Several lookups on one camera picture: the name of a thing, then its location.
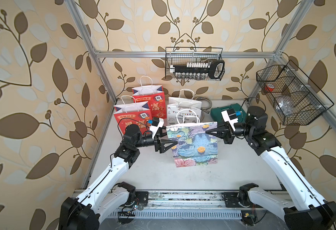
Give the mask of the floral painted paper bag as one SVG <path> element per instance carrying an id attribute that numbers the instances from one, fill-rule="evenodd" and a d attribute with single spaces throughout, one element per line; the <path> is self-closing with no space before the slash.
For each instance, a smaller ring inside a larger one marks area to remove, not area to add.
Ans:
<path id="1" fill-rule="evenodd" d="M 206 130 L 217 127 L 217 122 L 186 123 L 167 126 L 175 132 L 178 144 L 172 147 L 175 165 L 190 167 L 218 163 L 217 137 Z"/>

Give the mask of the white Happy Every Day bag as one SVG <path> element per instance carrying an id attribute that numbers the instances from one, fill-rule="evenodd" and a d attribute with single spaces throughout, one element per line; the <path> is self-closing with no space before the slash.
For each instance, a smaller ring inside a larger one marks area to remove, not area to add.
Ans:
<path id="1" fill-rule="evenodd" d="M 182 92 L 192 93 L 189 98 L 181 97 Z M 179 91 L 178 97 L 169 97 L 167 105 L 168 125 L 200 123 L 201 101 L 194 100 L 194 92 L 190 89 Z"/>

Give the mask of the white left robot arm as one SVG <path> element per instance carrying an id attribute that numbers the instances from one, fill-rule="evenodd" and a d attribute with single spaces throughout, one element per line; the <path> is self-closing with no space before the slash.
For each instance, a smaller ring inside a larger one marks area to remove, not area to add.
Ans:
<path id="1" fill-rule="evenodd" d="M 175 140 L 160 138 L 164 126 L 151 126 L 142 133 L 136 124 L 126 127 L 123 139 L 111 155 L 105 171 L 76 198 L 68 197 L 61 205 L 60 230 L 97 230 L 100 224 L 120 206 L 133 206 L 135 187 L 117 181 L 132 167 L 140 155 L 140 148 L 153 146 L 164 153 L 178 144 Z"/>

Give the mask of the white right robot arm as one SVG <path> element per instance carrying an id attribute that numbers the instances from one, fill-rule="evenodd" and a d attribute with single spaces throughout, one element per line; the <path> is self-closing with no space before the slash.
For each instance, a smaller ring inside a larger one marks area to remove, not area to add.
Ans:
<path id="1" fill-rule="evenodd" d="M 239 205 L 244 208 L 260 206 L 283 220 L 291 230 L 328 230 L 335 226 L 336 203 L 327 201 L 303 176 L 286 154 L 274 134 L 266 131 L 268 115 L 259 106 L 250 106 L 244 121 L 239 122 L 233 109 L 222 111 L 223 124 L 206 130 L 232 144 L 236 137 L 243 137 L 248 145 L 273 170 L 291 201 L 261 189 L 255 183 L 239 188 Z"/>

